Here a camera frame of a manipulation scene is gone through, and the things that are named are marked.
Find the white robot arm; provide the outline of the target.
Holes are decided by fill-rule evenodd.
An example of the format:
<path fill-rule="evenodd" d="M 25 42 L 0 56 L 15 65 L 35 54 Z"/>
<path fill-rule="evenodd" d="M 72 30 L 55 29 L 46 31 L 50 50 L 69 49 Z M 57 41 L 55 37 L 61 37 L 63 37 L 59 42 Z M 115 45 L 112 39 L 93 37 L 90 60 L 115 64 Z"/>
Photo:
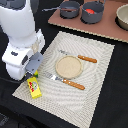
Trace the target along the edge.
<path fill-rule="evenodd" d="M 34 74 L 42 61 L 45 39 L 34 20 L 38 5 L 39 0 L 0 0 L 0 27 L 9 39 L 2 61 L 15 80 Z"/>

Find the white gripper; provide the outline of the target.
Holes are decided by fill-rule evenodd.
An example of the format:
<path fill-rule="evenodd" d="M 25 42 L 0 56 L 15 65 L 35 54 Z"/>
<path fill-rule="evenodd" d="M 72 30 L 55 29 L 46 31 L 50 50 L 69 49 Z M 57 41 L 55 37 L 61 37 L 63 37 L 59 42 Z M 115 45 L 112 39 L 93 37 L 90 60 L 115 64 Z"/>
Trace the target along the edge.
<path fill-rule="evenodd" d="M 26 66 L 31 57 L 38 54 L 45 45 L 41 30 L 31 33 L 17 32 L 8 35 L 9 43 L 2 56 L 6 69 L 11 78 L 21 80 L 27 72 Z"/>

